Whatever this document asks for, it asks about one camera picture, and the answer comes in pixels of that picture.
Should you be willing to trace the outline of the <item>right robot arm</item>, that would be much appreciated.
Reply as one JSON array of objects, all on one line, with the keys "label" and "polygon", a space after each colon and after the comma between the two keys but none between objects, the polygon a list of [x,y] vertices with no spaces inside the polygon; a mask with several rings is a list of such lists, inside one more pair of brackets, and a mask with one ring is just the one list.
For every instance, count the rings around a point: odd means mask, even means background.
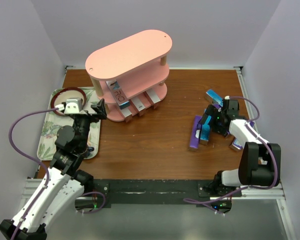
[{"label": "right robot arm", "polygon": [[236,137],[243,152],[239,167],[217,172],[207,188],[217,194],[222,187],[250,186],[268,190],[278,186],[281,147],[259,135],[251,126],[251,119],[240,116],[238,101],[225,100],[212,119],[218,127]]}]

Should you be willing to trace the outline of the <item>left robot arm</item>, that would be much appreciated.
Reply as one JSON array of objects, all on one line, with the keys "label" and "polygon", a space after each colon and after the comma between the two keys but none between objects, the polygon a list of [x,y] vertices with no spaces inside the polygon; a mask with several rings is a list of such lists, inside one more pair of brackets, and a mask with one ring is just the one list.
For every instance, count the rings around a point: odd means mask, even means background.
[{"label": "left robot arm", "polygon": [[45,240],[49,225],[78,197],[106,198],[93,190],[93,176],[79,169],[90,151],[90,125],[107,119],[104,99],[90,107],[93,113],[83,109],[80,98],[69,98],[53,108],[70,117],[73,123],[58,129],[56,151],[49,166],[32,158],[45,170],[45,176],[21,210],[12,219],[1,222],[0,232],[7,240]]}]

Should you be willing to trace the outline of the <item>purple toothpaste box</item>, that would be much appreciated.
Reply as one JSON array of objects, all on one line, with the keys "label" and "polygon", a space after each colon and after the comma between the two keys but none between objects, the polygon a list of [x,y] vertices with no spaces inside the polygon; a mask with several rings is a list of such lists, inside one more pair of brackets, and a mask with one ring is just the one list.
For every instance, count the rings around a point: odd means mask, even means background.
[{"label": "purple toothpaste box", "polygon": [[236,152],[240,152],[243,149],[242,145],[240,144],[237,138],[233,139],[229,147]]},{"label": "purple toothpaste box", "polygon": [[188,150],[189,151],[197,151],[199,148],[200,144],[200,134],[201,134],[201,120],[200,115],[196,115],[194,117],[193,125],[192,125],[192,130],[191,130],[191,135],[190,135],[190,140],[189,140],[189,145],[188,145]]}]

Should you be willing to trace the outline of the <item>blue toothpaste box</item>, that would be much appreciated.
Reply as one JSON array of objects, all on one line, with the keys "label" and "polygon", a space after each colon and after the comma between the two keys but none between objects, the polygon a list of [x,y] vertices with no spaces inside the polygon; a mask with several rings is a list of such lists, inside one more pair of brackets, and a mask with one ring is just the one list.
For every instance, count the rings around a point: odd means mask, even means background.
[{"label": "blue toothpaste box", "polygon": [[212,120],[212,117],[208,115],[207,117],[202,117],[199,121],[198,125],[200,126],[200,135],[199,135],[199,143],[201,145],[207,145],[209,142],[209,136],[210,136],[210,122]]},{"label": "blue toothpaste box", "polygon": [[212,105],[223,106],[223,98],[212,89],[207,90],[204,97]]},{"label": "blue toothpaste box", "polygon": [[120,110],[128,108],[130,106],[130,101],[125,95],[124,91],[120,87],[119,83],[116,80],[106,81],[106,84],[115,99],[116,103],[119,106]]}]

